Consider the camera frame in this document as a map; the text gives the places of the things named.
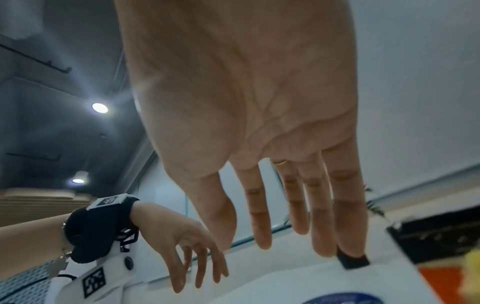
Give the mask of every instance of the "forearm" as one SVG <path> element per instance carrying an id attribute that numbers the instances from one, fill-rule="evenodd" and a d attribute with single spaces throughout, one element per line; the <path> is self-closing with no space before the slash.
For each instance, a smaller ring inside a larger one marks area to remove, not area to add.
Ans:
<path id="1" fill-rule="evenodd" d="M 68 216 L 0 228 L 0 281 L 60 257 L 69 246 L 62 229 Z"/>

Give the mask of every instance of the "finger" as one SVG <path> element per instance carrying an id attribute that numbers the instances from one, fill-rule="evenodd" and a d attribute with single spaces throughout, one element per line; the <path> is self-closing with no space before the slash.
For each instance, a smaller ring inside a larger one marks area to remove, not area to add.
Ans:
<path id="1" fill-rule="evenodd" d="M 291 226 L 296 233 L 307 234 L 310 228 L 310 219 L 297 169 L 289 161 L 272 161 L 272 164 L 283 183 Z"/>
<path id="2" fill-rule="evenodd" d="M 218 172 L 182 188 L 220 249 L 230 249 L 237 229 L 237 214 L 222 188 Z"/>
<path id="3" fill-rule="evenodd" d="M 192 264 L 192 248 L 183 246 L 181 249 L 183 250 L 183 268 L 186 272 Z"/>
<path id="4" fill-rule="evenodd" d="M 207 271 L 207 249 L 201 245 L 195 245 L 193 250 L 196 253 L 196 263 L 197 263 L 197 271 L 196 271 L 196 279 L 195 279 L 195 287 L 200 288 L 204 281 L 205 273 Z"/>
<path id="5" fill-rule="evenodd" d="M 227 267 L 227 261 L 224 254 L 219 250 L 217 244 L 210 233 L 203 227 L 193 227 L 191 237 L 197 241 L 201 246 L 210 250 L 211 260 L 213 263 L 213 280 L 220 282 L 221 275 L 225 277 L 229 275 L 229 269 Z"/>
<path id="6" fill-rule="evenodd" d="M 310 203 L 311 241 L 321 256 L 334 256 L 337 241 L 330 199 L 330 185 L 322 157 L 316 153 L 302 162 L 295 162 Z"/>
<path id="7" fill-rule="evenodd" d="M 235 169 L 235 172 L 245 190 L 253 238 L 260 248 L 269 249 L 272 246 L 272 224 L 260 168 L 255 165 L 249 170 Z"/>
<path id="8" fill-rule="evenodd" d="M 322 151 L 333 191 L 338 245 L 351 256 L 362 256 L 368 230 L 367 204 L 360 169 L 357 137 Z"/>
<path id="9" fill-rule="evenodd" d="M 158 251 L 165 261 L 170 274 L 171 285 L 175 293 L 180 293 L 185 286 L 186 274 L 184 264 L 180 260 L 179 254 L 175 246 L 168 246 L 163 250 Z"/>

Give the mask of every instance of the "ceiling light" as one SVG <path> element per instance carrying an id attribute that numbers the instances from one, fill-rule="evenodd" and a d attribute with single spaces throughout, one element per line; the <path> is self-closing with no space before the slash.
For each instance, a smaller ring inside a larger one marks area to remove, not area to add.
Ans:
<path id="1" fill-rule="evenodd" d="M 94 103 L 92 104 L 91 106 L 95 111 L 99 112 L 99 113 L 107 113 L 109 111 L 109 109 L 107 108 L 106 105 L 104 104 L 100 104 L 100 103 Z"/>
<path id="2" fill-rule="evenodd" d="M 71 179 L 72 183 L 75 184 L 85 184 L 88 180 L 89 173 L 86 171 L 78 171 L 75 173 L 75 176 Z"/>

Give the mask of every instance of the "yellow object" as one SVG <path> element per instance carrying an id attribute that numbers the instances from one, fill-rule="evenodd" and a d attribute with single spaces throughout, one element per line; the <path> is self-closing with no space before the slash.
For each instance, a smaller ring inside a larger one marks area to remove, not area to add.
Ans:
<path id="1" fill-rule="evenodd" d="M 460 294 L 469 304 L 480 304 L 480 249 L 465 255 Z"/>

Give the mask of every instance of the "orange object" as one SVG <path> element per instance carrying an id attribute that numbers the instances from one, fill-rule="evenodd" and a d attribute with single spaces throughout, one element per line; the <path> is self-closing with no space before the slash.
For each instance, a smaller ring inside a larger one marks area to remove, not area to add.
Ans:
<path id="1" fill-rule="evenodd" d="M 460 268 L 425 268 L 419 271 L 445 304 L 465 303 L 459 294 L 462 282 Z"/>

